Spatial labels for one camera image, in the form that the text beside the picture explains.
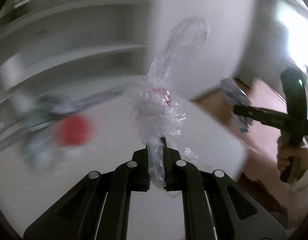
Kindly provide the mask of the right hand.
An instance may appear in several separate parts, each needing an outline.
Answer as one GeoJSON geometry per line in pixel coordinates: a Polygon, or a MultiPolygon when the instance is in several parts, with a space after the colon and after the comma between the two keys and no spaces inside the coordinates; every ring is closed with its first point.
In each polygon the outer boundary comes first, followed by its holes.
{"type": "Polygon", "coordinates": [[[293,178],[300,180],[308,169],[308,144],[303,140],[298,146],[289,146],[285,137],[277,140],[277,168],[280,174],[292,166],[293,178]]]}

